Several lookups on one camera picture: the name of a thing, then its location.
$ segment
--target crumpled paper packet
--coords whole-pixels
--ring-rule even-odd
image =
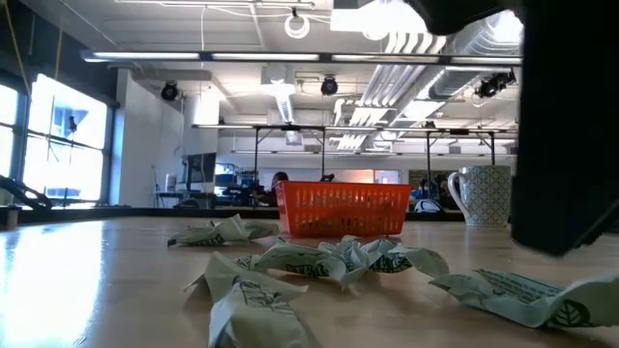
[[[444,275],[430,284],[465,305],[530,328],[619,325],[619,276],[580,280],[567,288],[509,272]]]
[[[288,304],[303,295],[307,286],[244,270],[218,252],[211,257],[204,275],[186,289],[203,279],[214,302],[209,347],[321,347]]]
[[[282,243],[262,255],[242,256],[234,262],[252,271],[269,269],[304,276],[326,276],[347,288],[367,271],[397,273],[411,267],[429,276],[449,273],[447,262],[426,248],[405,247],[389,240],[362,245],[355,237],[345,236],[341,243],[321,243],[318,248]]]
[[[225,242],[248,242],[258,238],[277,236],[279,233],[280,227],[276,223],[261,221],[243,223],[241,217],[236,215],[225,219],[218,225],[188,227],[185,231],[170,237],[167,246],[185,244],[192,247],[216,247]]]

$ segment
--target orange plastic basket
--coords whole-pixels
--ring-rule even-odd
[[[395,235],[402,230],[408,185],[279,182],[280,221],[294,236]]]

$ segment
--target white mug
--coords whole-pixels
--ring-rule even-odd
[[[454,179],[459,178],[460,194]],[[473,165],[452,173],[449,192],[469,226],[505,226],[510,216],[512,171],[507,165]]]

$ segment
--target wooden table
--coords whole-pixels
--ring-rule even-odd
[[[20,227],[0,233],[0,346],[205,347],[210,296],[181,288],[212,250],[260,253],[276,239],[245,246],[171,247],[167,238],[195,218],[131,217]],[[562,260],[514,245],[506,229],[461,222],[407,222],[406,246],[428,247],[452,272],[504,270],[567,285],[616,272],[619,239],[603,236]],[[318,241],[295,241],[315,246]],[[309,292],[292,306],[324,347],[610,347],[619,328],[536,331],[459,304],[414,270],[369,274],[348,292],[325,279],[284,275]]]

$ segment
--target spotlight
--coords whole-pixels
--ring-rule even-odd
[[[492,98],[515,82],[514,70],[493,73],[490,77],[482,79],[482,84],[475,90],[475,94],[480,98]]]
[[[176,87],[176,81],[166,81],[162,89],[162,98],[166,102],[174,102],[181,97],[181,91]]]
[[[323,96],[332,96],[337,93],[338,83],[336,78],[333,76],[325,77],[324,81],[322,81],[322,86],[320,86],[320,92],[322,92]]]

